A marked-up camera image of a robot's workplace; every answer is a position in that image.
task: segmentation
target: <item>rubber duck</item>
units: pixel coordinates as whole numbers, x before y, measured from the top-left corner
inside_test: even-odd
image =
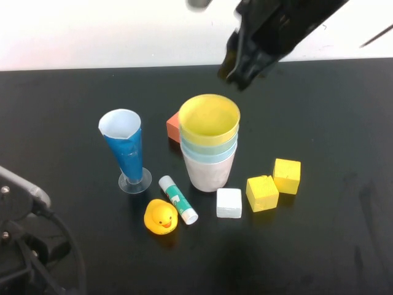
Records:
[[[145,226],[157,235],[165,235],[177,226],[176,208],[163,200],[155,199],[147,205],[144,215]]]

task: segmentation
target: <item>red block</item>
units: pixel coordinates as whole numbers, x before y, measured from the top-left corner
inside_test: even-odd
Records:
[[[180,143],[179,133],[179,112],[175,113],[168,121],[166,121],[166,131],[168,137]]]

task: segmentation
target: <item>yellow cube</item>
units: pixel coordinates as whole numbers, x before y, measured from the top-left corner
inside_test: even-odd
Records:
[[[278,190],[271,176],[247,179],[246,195],[253,212],[277,207]]]
[[[279,192],[295,195],[300,183],[301,163],[276,159],[273,180]]]

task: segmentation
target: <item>cup stand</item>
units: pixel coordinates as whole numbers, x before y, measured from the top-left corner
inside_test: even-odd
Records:
[[[146,168],[142,168],[142,180],[137,184],[130,183],[122,173],[119,177],[119,187],[127,194],[139,194],[144,192],[152,183],[152,174]]]

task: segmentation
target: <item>block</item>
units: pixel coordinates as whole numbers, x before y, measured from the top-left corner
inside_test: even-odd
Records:
[[[291,160],[276,159],[273,180],[279,192],[295,195],[300,183],[301,163]]]
[[[217,190],[217,217],[240,218],[241,209],[242,205],[240,189]]]
[[[180,143],[179,133],[179,112],[175,113],[168,121],[166,121],[166,131],[168,137]]]
[[[277,207],[279,193],[271,176],[247,179],[246,195],[253,212]]]

